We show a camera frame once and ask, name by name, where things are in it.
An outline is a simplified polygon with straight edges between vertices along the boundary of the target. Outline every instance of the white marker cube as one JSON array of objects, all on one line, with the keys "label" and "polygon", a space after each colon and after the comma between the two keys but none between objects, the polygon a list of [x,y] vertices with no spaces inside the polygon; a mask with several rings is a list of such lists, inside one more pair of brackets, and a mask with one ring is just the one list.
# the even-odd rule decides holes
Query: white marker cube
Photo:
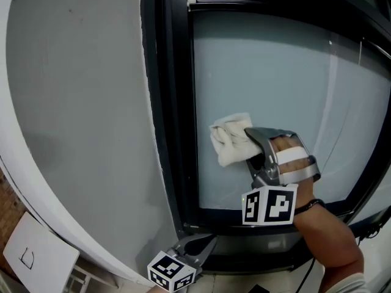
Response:
[{"label": "white marker cube", "polygon": [[278,226],[293,223],[297,184],[265,186],[242,195],[243,225]]},{"label": "white marker cube", "polygon": [[194,282],[196,269],[160,251],[148,265],[148,279],[167,292],[175,292]]}]

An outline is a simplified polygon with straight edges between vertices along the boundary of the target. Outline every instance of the gray wall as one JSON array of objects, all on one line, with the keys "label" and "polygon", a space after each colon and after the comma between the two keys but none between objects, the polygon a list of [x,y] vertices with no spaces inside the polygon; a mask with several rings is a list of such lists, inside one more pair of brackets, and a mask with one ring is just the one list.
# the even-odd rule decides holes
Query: gray wall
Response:
[{"label": "gray wall", "polygon": [[145,275],[176,240],[156,158],[140,0],[15,0],[7,66],[43,176],[79,224]]}]

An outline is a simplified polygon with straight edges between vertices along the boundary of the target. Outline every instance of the bracelet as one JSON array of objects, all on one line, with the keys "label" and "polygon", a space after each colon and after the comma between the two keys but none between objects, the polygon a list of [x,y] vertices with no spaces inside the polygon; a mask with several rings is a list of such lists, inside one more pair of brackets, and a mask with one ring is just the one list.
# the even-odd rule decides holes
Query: bracelet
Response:
[{"label": "bracelet", "polygon": [[320,204],[323,208],[326,208],[326,204],[324,204],[324,201],[320,200],[319,198],[316,198],[314,200],[309,201],[308,204],[301,206],[300,208],[297,208],[294,210],[294,214],[300,214],[302,212],[308,211],[312,206]]}]

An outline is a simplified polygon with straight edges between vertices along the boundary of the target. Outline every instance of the white sleeve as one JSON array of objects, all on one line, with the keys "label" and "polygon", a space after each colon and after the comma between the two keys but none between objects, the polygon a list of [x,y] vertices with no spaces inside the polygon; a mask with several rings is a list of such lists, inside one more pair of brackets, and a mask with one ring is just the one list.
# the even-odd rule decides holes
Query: white sleeve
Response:
[{"label": "white sleeve", "polygon": [[333,285],[326,293],[370,293],[362,273],[355,273]]}]

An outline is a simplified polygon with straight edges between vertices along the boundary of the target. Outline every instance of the brick wall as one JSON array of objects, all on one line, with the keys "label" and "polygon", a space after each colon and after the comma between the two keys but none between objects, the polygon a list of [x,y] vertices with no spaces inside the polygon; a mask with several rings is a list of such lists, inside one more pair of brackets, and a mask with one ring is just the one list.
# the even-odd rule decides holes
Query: brick wall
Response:
[{"label": "brick wall", "polygon": [[16,275],[2,253],[12,231],[26,211],[26,207],[19,200],[0,169],[0,269],[14,278]]}]

